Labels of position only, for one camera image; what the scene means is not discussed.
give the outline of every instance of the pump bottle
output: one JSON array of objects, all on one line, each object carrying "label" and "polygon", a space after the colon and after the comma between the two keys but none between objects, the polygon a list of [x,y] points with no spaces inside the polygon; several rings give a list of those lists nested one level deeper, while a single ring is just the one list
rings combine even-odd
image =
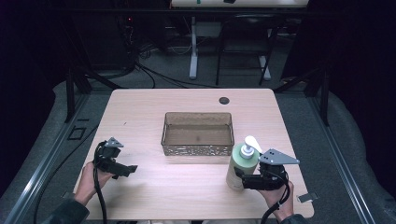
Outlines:
[{"label": "pump bottle", "polygon": [[235,173],[234,167],[239,168],[246,175],[252,175],[259,163],[262,149],[256,141],[256,138],[249,135],[245,138],[245,143],[233,147],[233,153],[230,158],[230,165],[226,176],[227,185],[234,190],[242,190],[244,186],[242,179]]}]

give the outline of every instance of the sleeve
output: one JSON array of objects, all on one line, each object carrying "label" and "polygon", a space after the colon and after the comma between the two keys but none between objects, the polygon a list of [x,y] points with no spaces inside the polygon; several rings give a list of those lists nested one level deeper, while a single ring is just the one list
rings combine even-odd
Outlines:
[{"label": "sleeve", "polygon": [[42,224],[74,224],[81,223],[90,212],[81,203],[69,199],[57,207]]},{"label": "sleeve", "polygon": [[308,224],[308,222],[302,215],[295,214],[283,219],[280,224]]}]

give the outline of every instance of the black curtain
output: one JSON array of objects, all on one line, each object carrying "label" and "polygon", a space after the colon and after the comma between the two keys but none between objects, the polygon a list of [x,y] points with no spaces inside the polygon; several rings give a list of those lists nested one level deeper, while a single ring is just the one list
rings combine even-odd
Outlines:
[{"label": "black curtain", "polygon": [[53,106],[69,61],[35,1],[0,4],[0,195],[20,170]]},{"label": "black curtain", "polygon": [[330,91],[357,121],[366,160],[378,182],[396,198],[396,2],[310,0],[308,11],[346,12],[345,20],[303,20],[282,77],[298,77],[324,62],[334,37],[349,22],[328,70]]}]

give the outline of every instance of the wooden table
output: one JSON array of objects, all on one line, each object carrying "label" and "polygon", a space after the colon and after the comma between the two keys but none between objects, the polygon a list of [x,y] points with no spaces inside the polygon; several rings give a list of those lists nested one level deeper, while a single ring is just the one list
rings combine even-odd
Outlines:
[{"label": "wooden table", "polygon": [[[220,104],[220,97],[228,97],[230,103]],[[275,148],[295,158],[271,90],[116,90],[86,162],[92,161],[98,143],[114,136],[124,144],[117,162],[138,168],[129,177],[110,179],[102,189],[108,219],[261,218],[268,207],[256,190],[234,191],[227,186],[230,157],[164,156],[161,138],[166,112],[229,112],[236,144],[251,134],[262,150]],[[306,194],[299,166],[285,167],[295,185],[295,195]],[[294,204],[296,213],[313,216],[311,203],[299,203],[294,197]],[[91,211],[88,219],[102,218],[96,196],[87,207]]]}]

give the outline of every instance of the white pump nozzle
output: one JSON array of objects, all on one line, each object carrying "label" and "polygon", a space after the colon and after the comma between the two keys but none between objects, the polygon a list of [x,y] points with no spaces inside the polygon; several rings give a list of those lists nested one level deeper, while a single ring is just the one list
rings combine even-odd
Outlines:
[{"label": "white pump nozzle", "polygon": [[241,147],[241,156],[245,159],[250,159],[254,154],[254,150],[262,153],[262,149],[256,141],[256,138],[249,135],[245,138],[245,145]]}]

